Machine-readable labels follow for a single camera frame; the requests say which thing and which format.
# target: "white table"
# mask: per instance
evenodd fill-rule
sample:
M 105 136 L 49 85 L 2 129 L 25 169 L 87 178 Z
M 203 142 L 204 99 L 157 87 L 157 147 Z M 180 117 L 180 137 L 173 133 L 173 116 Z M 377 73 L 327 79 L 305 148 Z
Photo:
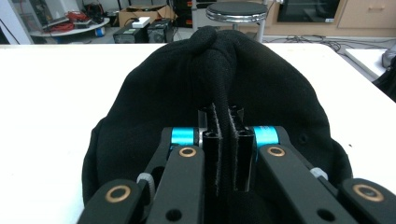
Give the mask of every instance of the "white table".
M 44 32 L 39 32 L 39 31 L 33 31 L 30 33 L 32 36 L 39 36 L 39 37 L 57 37 L 57 36 L 65 36 L 65 35 L 76 35 L 76 34 L 81 34 L 84 32 L 88 32 L 91 30 L 94 30 L 96 28 L 100 28 L 110 22 L 109 18 L 104 18 L 102 23 L 99 24 L 92 24 L 90 27 L 85 28 L 85 29 L 73 29 L 71 31 L 67 32 L 51 32 L 51 33 L 44 33 Z
M 382 66 L 382 55 L 386 49 L 346 49 L 346 55 L 373 79 L 377 79 L 385 73 Z
M 126 75 L 160 46 L 0 47 L 0 223 L 78 220 L 91 129 Z M 355 176 L 395 193 L 396 104 L 325 46 L 267 46 L 311 82 Z

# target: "floor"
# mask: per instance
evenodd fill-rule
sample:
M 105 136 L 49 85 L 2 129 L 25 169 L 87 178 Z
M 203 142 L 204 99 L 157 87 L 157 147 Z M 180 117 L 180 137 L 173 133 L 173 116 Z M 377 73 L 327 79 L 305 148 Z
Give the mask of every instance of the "floor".
M 106 33 L 103 37 L 97 37 L 94 31 L 83 33 L 80 35 L 63 37 L 59 43 L 61 44 L 114 44 L 113 34 L 117 32 L 119 27 L 106 27 Z M 177 28 L 174 40 L 190 38 L 193 30 L 191 28 Z M 322 37 L 322 36 L 273 36 L 265 35 L 263 43 L 320 43 L 329 46 L 355 69 L 357 69 L 364 77 L 373 81 L 364 69 L 354 63 L 345 55 L 345 49 L 390 49 L 396 44 L 396 38 L 372 38 L 372 37 Z

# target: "stool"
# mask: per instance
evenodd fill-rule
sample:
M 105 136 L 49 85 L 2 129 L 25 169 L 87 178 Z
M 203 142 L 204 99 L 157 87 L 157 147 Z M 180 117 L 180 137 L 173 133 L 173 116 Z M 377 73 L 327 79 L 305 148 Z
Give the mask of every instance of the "stool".
M 217 2 L 206 8 L 206 16 L 212 21 L 231 22 L 234 30 L 238 29 L 238 23 L 258 23 L 260 27 L 256 35 L 256 40 L 261 43 L 267 11 L 266 4 L 253 2 Z

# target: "cabinet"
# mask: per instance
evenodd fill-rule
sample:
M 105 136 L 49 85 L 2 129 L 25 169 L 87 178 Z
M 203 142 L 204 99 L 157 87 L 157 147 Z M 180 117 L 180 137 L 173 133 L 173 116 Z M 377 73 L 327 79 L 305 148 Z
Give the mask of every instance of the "cabinet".
M 338 28 L 396 28 L 395 0 L 347 0 Z

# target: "knit hat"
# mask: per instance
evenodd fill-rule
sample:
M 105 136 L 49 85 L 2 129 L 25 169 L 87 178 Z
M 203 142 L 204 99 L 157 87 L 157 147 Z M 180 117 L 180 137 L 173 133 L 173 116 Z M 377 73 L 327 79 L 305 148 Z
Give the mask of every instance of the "knit hat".
M 294 147 L 337 186 L 352 176 L 347 154 L 332 140 L 329 121 L 308 80 L 264 45 L 238 31 L 199 29 L 190 39 L 153 52 L 125 78 L 114 105 L 92 130 L 82 170 L 87 203 L 105 183 L 136 181 L 164 127 L 197 127 L 197 111 L 214 104 L 224 138 L 229 105 L 244 108 L 246 126 L 282 126 Z M 221 153 L 218 223 L 255 223 L 265 199 L 235 193 L 230 149 Z

